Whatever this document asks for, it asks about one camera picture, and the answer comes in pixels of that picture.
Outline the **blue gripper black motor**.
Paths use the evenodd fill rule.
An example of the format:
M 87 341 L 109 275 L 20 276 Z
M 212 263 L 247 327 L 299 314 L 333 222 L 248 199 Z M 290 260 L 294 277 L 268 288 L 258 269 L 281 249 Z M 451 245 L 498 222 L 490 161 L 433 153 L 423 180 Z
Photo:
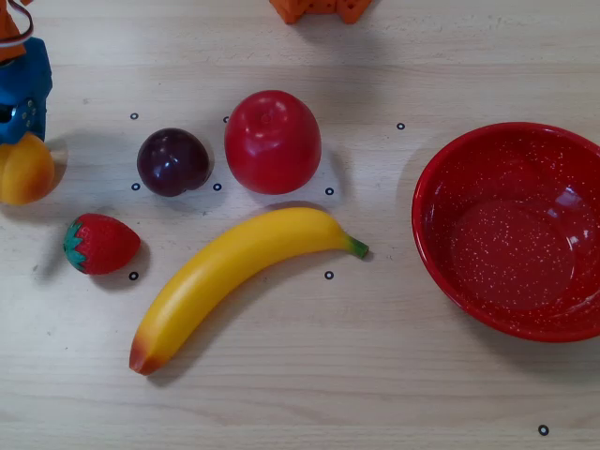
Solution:
M 30 38 L 24 48 L 25 55 L 1 66 L 1 144 L 16 144 L 27 133 L 45 141 L 50 60 L 40 38 Z

